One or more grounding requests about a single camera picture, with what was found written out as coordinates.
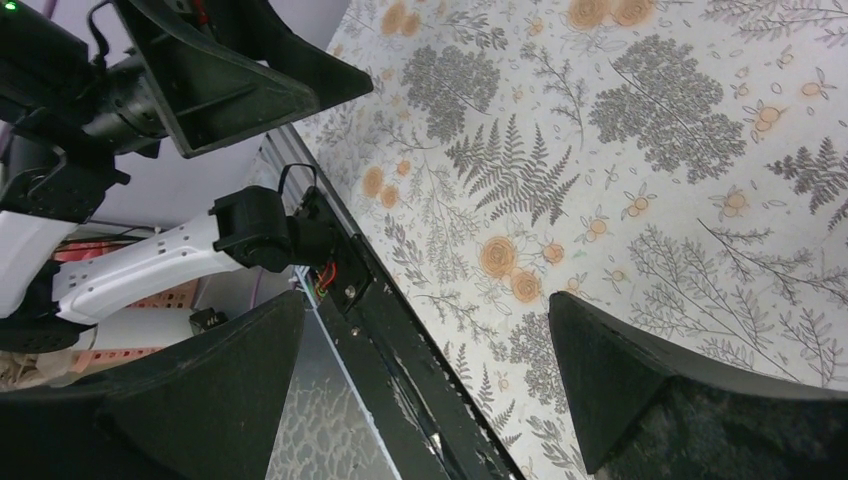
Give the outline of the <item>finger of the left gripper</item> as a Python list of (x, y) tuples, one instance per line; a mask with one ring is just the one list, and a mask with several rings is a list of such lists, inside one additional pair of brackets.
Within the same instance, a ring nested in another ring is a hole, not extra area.
[(185, 158), (372, 92), (364, 71), (310, 44), (267, 1), (116, 1), (133, 49), (111, 70), (128, 152)]

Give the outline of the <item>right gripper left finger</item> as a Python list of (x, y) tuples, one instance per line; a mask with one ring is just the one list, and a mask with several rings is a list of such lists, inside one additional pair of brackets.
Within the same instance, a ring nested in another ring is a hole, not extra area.
[(1, 397), (5, 479), (262, 479), (298, 357), (284, 292), (165, 349)]

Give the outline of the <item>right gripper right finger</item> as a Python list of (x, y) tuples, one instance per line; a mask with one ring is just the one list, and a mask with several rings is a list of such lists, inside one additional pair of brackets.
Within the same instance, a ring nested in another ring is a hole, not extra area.
[(594, 477), (846, 477), (845, 392), (710, 359), (566, 292), (551, 296), (548, 317)]

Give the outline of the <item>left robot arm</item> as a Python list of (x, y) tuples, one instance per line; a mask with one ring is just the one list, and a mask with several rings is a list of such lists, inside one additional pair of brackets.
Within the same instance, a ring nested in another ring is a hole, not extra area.
[(1, 5), (1, 347), (74, 345), (118, 310), (207, 275), (322, 267), (326, 220), (285, 211), (281, 186), (228, 193), (190, 164), (354, 100), (370, 76), (315, 47), (267, 1), (91, 5), (80, 39), (22, 1)]

